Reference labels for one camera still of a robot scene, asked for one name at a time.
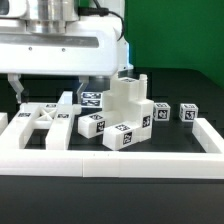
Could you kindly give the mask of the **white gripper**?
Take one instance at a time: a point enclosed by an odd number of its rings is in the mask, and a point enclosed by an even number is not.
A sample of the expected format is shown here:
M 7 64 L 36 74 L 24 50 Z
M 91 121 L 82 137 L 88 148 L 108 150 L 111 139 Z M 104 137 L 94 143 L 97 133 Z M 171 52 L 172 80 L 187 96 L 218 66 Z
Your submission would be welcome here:
M 20 74 L 78 75 L 76 95 L 81 103 L 88 76 L 118 71 L 118 38 L 115 17 L 83 17 L 69 23 L 64 34 L 40 35 L 29 33 L 23 20 L 1 16 L 0 73 L 9 73 L 18 103 L 24 91 Z

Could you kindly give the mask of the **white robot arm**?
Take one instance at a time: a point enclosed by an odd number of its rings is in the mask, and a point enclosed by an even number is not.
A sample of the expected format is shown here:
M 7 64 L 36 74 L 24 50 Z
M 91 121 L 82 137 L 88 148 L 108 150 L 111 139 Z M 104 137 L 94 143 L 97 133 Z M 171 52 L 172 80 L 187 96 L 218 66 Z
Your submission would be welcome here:
M 82 93 L 91 76 L 128 70 L 125 0 L 0 0 L 0 74 L 26 95 L 23 74 L 77 76 Z

